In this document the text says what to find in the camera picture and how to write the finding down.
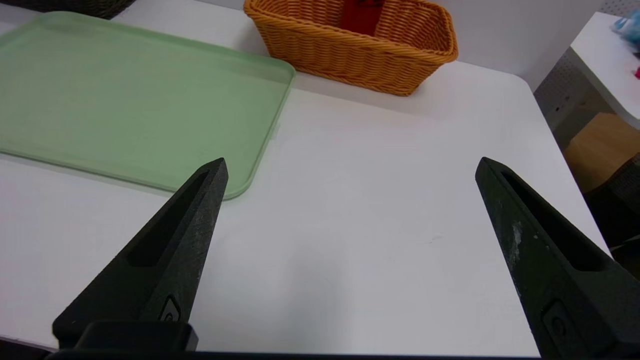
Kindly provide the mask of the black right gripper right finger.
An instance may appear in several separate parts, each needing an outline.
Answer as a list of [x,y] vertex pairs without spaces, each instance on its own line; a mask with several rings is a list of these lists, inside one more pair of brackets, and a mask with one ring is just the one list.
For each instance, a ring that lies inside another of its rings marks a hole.
[[638,358],[640,284],[512,169],[475,181],[542,358]]

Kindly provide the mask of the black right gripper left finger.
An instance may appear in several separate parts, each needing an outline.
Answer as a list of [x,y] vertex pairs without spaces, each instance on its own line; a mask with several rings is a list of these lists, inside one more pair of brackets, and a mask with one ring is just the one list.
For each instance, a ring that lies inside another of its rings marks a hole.
[[199,167],[55,319],[61,350],[193,349],[189,324],[228,180]]

